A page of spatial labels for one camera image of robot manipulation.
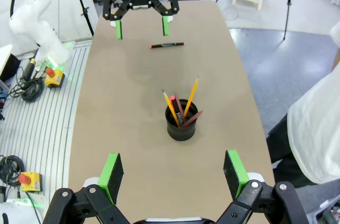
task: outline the bolt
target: bolt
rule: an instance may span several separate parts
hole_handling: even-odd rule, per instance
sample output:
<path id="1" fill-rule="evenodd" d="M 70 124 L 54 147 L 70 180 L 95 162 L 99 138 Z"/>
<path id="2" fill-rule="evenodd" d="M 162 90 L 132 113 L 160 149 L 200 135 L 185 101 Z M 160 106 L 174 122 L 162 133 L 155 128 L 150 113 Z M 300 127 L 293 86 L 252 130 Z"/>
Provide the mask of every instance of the bolt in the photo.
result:
<path id="1" fill-rule="evenodd" d="M 258 188 L 258 187 L 259 187 L 259 184 L 258 184 L 257 182 L 252 182 L 252 183 L 250 184 L 250 186 L 251 186 L 252 188 Z"/>
<path id="2" fill-rule="evenodd" d="M 282 183 L 279 188 L 282 189 L 282 190 L 285 190 L 285 189 L 287 189 L 287 186 Z"/>

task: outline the pencil cup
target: pencil cup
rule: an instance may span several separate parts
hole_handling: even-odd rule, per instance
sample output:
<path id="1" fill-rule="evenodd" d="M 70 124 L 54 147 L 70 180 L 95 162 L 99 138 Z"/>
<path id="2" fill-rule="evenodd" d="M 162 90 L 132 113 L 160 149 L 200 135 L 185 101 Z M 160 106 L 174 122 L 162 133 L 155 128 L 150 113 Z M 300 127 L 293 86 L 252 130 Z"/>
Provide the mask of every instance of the pencil cup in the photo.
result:
<path id="1" fill-rule="evenodd" d="M 186 99 L 180 99 L 180 103 L 181 103 L 183 110 L 185 109 L 187 102 L 188 100 Z M 197 112 L 198 110 L 197 110 L 196 105 L 194 103 L 191 103 L 189 111 L 185 119 L 186 120 L 190 119 Z M 176 121 L 174 117 L 172 116 L 169 107 L 167 107 L 165 110 L 165 118 L 168 124 L 168 128 L 167 128 L 168 133 L 176 141 L 186 141 L 194 135 L 195 130 L 196 130 L 196 120 L 193 123 L 191 123 L 188 127 L 180 128 L 176 125 Z"/>

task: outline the black pants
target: black pants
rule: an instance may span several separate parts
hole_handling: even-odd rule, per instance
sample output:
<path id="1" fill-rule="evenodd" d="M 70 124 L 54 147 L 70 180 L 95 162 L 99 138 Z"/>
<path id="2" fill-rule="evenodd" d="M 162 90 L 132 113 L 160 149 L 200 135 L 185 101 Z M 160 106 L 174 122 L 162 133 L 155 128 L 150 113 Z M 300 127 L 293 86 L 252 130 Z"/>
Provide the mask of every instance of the black pants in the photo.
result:
<path id="1" fill-rule="evenodd" d="M 275 182 L 290 182 L 295 188 L 315 183 L 305 177 L 296 162 L 288 141 L 287 115 L 269 132 L 267 137 L 271 163 L 282 161 L 273 170 Z"/>

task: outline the red button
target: red button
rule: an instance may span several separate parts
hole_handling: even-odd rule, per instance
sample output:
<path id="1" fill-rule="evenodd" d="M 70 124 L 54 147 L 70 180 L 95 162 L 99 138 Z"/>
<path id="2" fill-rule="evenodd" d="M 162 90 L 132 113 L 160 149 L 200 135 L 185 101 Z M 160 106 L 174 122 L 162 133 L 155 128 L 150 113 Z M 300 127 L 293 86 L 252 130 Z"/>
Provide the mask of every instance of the red button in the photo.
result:
<path id="1" fill-rule="evenodd" d="M 49 77 L 54 77 L 54 75 L 55 75 L 55 73 L 54 73 L 54 71 L 53 71 L 53 69 L 51 67 L 46 68 L 46 74 Z"/>
<path id="2" fill-rule="evenodd" d="M 21 184 L 30 184 L 31 178 L 24 174 L 19 174 L 19 183 Z"/>

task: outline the striped metal surface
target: striped metal surface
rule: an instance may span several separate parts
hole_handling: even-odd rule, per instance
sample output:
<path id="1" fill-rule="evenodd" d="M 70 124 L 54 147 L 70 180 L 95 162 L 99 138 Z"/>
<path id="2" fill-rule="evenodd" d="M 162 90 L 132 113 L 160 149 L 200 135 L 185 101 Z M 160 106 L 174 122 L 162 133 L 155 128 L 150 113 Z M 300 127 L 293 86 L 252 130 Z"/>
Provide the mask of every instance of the striped metal surface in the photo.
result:
<path id="1" fill-rule="evenodd" d="M 56 189 L 68 186 L 73 124 L 91 41 L 75 44 L 60 89 L 45 88 L 28 103 L 9 98 L 0 122 L 0 154 L 16 155 L 26 170 L 42 174 L 40 192 L 50 202 Z M 28 60 L 21 62 L 25 67 Z"/>

